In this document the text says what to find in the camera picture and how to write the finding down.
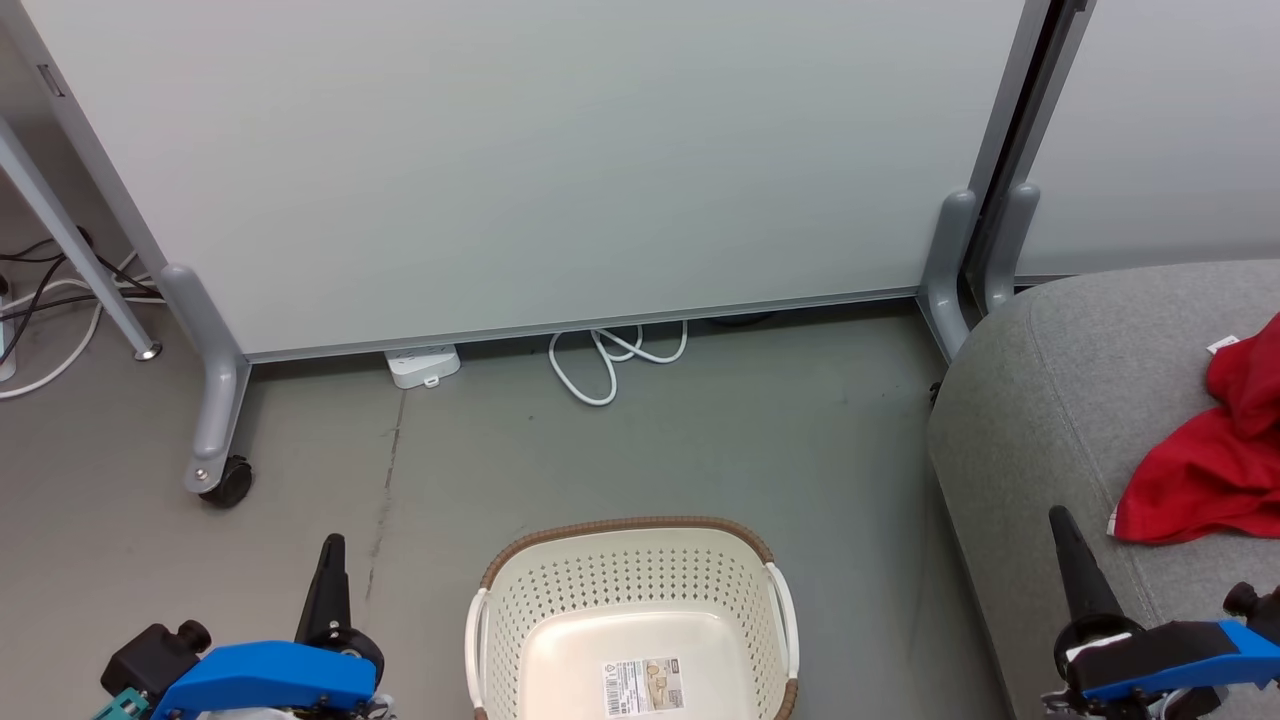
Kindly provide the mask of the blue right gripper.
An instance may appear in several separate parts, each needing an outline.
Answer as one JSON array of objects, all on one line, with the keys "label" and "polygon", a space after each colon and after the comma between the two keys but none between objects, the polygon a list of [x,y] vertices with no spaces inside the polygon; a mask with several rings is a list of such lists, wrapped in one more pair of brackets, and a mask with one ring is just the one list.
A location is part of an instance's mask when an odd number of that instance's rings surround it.
[{"label": "blue right gripper", "polygon": [[1171,621],[1144,629],[1125,616],[1070,510],[1050,529],[1070,623],[1053,660],[1065,685],[1041,696],[1047,719],[1202,719],[1234,685],[1277,683],[1277,615]]}]

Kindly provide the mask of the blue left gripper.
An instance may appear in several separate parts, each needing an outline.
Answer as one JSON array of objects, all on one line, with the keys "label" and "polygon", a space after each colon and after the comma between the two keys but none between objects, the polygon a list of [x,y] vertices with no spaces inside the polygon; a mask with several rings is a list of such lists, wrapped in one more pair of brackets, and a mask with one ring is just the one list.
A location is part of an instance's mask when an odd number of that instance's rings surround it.
[{"label": "blue left gripper", "polygon": [[160,653],[154,719],[201,719],[225,711],[273,708],[357,717],[366,714],[385,671],[380,647],[351,624],[346,538],[321,544],[294,641],[214,648],[196,621],[178,632],[148,626]]}]

